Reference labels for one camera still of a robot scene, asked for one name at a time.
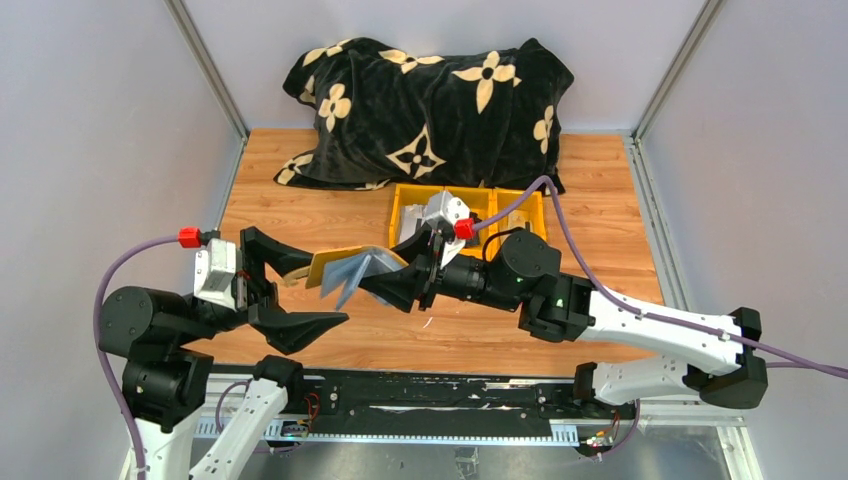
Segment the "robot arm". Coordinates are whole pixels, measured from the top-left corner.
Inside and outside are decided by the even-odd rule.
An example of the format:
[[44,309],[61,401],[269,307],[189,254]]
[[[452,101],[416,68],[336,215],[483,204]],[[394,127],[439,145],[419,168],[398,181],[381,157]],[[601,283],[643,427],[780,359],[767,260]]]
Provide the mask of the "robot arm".
[[[437,295],[446,295],[500,310],[520,309],[518,327],[541,340],[613,342],[661,355],[623,365],[579,366],[574,387],[579,399],[620,405],[642,397],[691,393],[721,407],[759,405],[768,385],[765,362],[727,335],[758,340],[762,329],[755,310],[700,315],[611,292],[641,311],[700,323],[725,335],[669,325],[624,311],[589,280],[559,272],[561,253],[527,230],[507,237],[491,261],[456,255],[441,267],[440,247],[451,234],[450,229],[425,225],[393,249],[409,266],[365,278],[360,287],[407,312],[416,301],[425,310]],[[672,359],[674,371],[666,368],[666,360]]]
[[[393,248],[406,267],[364,278],[360,287],[405,312],[416,302],[425,310],[437,295],[446,295],[500,310],[520,309],[518,327],[541,340],[616,342],[661,354],[621,365],[580,365],[575,400],[620,405],[641,397],[697,392],[713,405],[754,408],[762,399],[768,384],[765,362],[749,347],[724,335],[620,310],[587,279],[559,272],[561,253],[526,230],[511,234],[491,261],[459,254],[462,242],[453,233],[455,222],[442,220],[425,224]],[[189,472],[196,479],[237,478],[270,418],[302,398],[296,392],[303,380],[300,364],[266,358],[257,366],[236,417],[189,470],[191,439],[213,359],[183,345],[250,325],[275,349],[291,354],[348,319],[336,312],[290,313],[278,305],[277,287],[265,277],[265,266],[285,276],[308,267],[312,254],[256,228],[243,230],[240,243],[205,241],[207,248],[196,257],[190,295],[123,287],[103,304],[98,347],[127,359],[122,393],[142,434],[148,478],[182,479]],[[754,310],[701,316],[614,294],[643,311],[703,322],[746,338],[758,340],[761,332]]]
[[[239,478],[245,464],[271,419],[288,404],[289,391],[300,390],[303,367],[291,360],[267,356],[256,366],[245,400],[227,428],[203,458],[189,470],[191,445],[201,410],[198,408],[169,432],[161,425],[136,419],[144,442],[148,480],[234,480]],[[136,471],[135,456],[131,456],[132,480]]]

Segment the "red connector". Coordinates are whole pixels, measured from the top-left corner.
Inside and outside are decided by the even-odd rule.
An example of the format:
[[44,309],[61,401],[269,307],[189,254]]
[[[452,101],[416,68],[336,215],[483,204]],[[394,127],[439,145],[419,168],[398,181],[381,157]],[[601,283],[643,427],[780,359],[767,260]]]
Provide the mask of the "red connector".
[[183,248],[200,248],[203,241],[200,239],[200,229],[197,227],[185,227],[180,229],[177,240]]
[[472,218],[463,218],[462,220],[457,220],[453,225],[453,233],[456,234],[457,238],[462,240],[471,240],[474,237],[474,219]]

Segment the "yellow card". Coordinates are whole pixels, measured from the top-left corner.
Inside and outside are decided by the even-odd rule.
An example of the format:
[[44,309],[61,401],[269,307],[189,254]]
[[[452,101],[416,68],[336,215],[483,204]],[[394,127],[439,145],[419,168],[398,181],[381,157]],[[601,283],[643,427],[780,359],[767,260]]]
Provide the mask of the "yellow card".
[[372,248],[388,253],[402,267],[408,265],[408,263],[406,263],[404,259],[400,258],[395,252],[386,247],[378,247],[376,245],[358,245],[353,247],[336,248],[333,250],[321,250],[312,255],[312,264],[309,265],[309,277],[306,279],[306,288],[315,288],[318,285],[321,285],[321,281],[324,278],[324,265],[330,262],[335,262],[336,260],[352,257]]

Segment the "black blanket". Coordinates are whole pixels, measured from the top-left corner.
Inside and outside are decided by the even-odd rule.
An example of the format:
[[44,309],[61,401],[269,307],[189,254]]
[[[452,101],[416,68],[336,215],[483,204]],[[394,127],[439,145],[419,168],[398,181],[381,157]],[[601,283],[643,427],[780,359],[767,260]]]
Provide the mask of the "black blanket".
[[283,89],[316,110],[318,146],[276,181],[371,190],[390,181],[526,188],[557,175],[556,107],[574,76],[530,39],[520,48],[413,57],[369,38],[303,54]]

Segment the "metal part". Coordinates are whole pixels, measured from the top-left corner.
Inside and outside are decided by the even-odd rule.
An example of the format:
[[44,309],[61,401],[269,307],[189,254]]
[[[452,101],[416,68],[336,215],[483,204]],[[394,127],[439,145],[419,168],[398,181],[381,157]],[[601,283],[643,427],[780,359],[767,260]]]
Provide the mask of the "metal part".
[[747,427],[717,427],[724,461],[733,480],[763,480]]
[[[430,224],[433,229],[438,228],[441,222],[446,222],[453,226],[457,220],[468,218],[469,216],[471,216],[471,209],[468,208],[468,205],[462,199],[454,197],[447,190],[430,197],[427,206],[424,208],[424,221]],[[445,251],[442,254],[440,266],[444,268],[463,248],[465,248],[465,240],[456,237],[446,239]]]
[[[564,423],[551,423],[551,435],[545,437],[471,437],[436,435],[360,435],[336,433],[286,434],[295,423],[275,418],[262,433],[266,441],[282,442],[347,442],[347,443],[397,443],[397,444],[451,444],[451,445],[524,445],[547,447],[576,447],[579,445],[577,427]],[[218,438],[215,417],[203,416],[197,424],[194,438]]]
[[168,6],[168,10],[171,12],[171,16],[174,18],[180,32],[183,34],[189,49],[191,49],[191,53],[194,54],[194,58],[197,60],[200,70],[209,82],[212,92],[221,104],[224,114],[227,116],[227,119],[230,121],[230,124],[233,126],[236,133],[241,136],[242,142],[247,143],[247,136],[250,134],[247,124],[245,123],[244,118],[242,118],[241,113],[236,106],[235,100],[233,100],[232,95],[230,95],[229,90],[227,90],[227,86],[224,84],[221,74],[215,67],[215,62],[212,61],[212,56],[209,54],[209,50],[203,43],[200,32],[194,25],[194,21],[183,3],[183,0],[165,0],[165,5]]
[[678,256],[671,244],[665,214],[656,197],[653,176],[642,149],[642,142],[641,140],[634,142],[630,137],[622,137],[622,141],[627,152],[630,173],[634,179],[636,196],[639,198],[639,209],[656,266],[663,303],[681,310],[689,310],[688,289],[677,270]]
[[633,138],[637,140],[645,138],[645,135],[647,135],[657,117],[657,113],[662,108],[663,103],[668,98],[669,92],[677,82],[677,78],[689,63],[689,59],[692,58],[692,54],[698,48],[698,45],[701,43],[701,40],[704,38],[704,35],[709,30],[723,5],[724,0],[707,0],[704,3],[703,8],[698,13],[698,17],[695,19],[695,23],[692,24],[692,28],[686,35],[686,39],[680,46],[680,50],[677,51],[674,60],[672,60],[671,65],[668,67],[668,71],[666,71],[659,87],[657,87],[657,91],[654,92],[654,96],[648,102],[642,118],[639,119],[636,129],[633,131]]
[[233,242],[213,238],[194,259],[194,296],[230,310],[245,306],[244,278],[236,279],[237,295],[233,295],[233,279],[239,269],[238,247]]

